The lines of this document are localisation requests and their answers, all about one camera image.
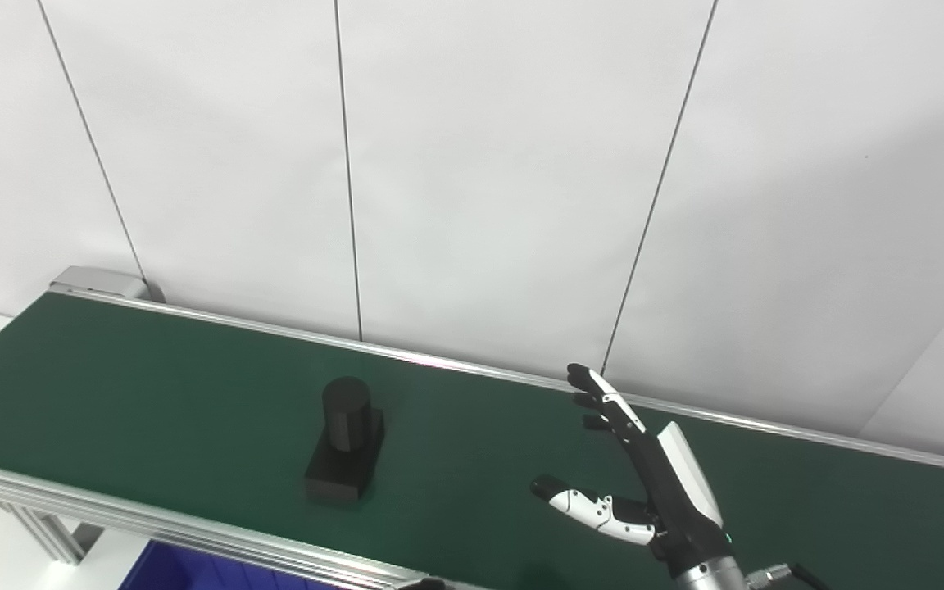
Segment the black cylinder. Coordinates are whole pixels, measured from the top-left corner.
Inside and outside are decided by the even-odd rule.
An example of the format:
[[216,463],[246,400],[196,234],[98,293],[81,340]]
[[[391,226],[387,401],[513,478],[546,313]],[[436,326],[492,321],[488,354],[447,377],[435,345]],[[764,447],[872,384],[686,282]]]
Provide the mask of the black cylinder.
[[355,377],[334,379],[323,389],[323,412],[330,446],[359,451],[370,440],[370,388]]

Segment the aluminum profile leg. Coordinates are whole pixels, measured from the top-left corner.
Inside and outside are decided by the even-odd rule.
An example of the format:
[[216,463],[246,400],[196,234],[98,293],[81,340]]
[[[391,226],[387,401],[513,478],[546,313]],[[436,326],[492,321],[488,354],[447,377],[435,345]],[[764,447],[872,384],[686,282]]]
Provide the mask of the aluminum profile leg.
[[42,549],[55,561],[63,564],[76,566],[82,563],[83,557],[89,551],[93,542],[100,537],[102,530],[89,525],[80,525],[76,529],[76,534],[82,531],[83,540],[75,538],[68,531],[67,527],[61,523],[55,515],[49,515],[46,512],[33,511],[33,509],[18,506],[16,504],[2,504],[2,507],[10,511],[16,519],[20,521],[27,531],[39,543]]

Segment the black object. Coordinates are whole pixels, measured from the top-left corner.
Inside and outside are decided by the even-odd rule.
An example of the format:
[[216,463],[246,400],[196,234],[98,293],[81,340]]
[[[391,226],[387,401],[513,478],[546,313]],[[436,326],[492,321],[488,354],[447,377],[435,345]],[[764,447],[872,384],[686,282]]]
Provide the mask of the black object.
[[417,580],[409,586],[400,586],[398,590],[446,590],[447,583],[441,579],[426,578]]
[[825,586],[825,582],[818,579],[818,576],[811,574],[805,567],[799,564],[793,564],[789,567],[789,570],[792,572],[793,578],[799,579],[811,588],[815,590],[828,590],[828,586]]
[[355,377],[323,389],[326,426],[304,473],[308,497],[354,502],[363,496],[385,439],[384,412],[370,405],[370,388]]

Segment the connector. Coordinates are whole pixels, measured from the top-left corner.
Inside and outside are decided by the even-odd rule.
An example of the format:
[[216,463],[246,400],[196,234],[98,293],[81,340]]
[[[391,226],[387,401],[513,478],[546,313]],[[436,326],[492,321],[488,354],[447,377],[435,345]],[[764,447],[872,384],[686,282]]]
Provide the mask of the connector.
[[770,588],[777,580],[789,578],[793,574],[789,564],[778,564],[769,568],[758,569],[745,576],[745,586],[748,590],[763,590]]

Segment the cable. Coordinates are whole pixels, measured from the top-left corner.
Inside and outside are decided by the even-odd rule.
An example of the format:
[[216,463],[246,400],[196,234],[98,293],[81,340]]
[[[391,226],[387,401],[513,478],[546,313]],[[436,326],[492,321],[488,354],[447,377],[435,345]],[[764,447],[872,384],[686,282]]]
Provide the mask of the cable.
[[814,590],[828,590],[828,586],[825,586],[825,582],[818,579],[816,575],[811,574],[805,567],[799,564],[793,564],[789,569],[792,571],[793,578],[799,579],[801,582],[814,588]]

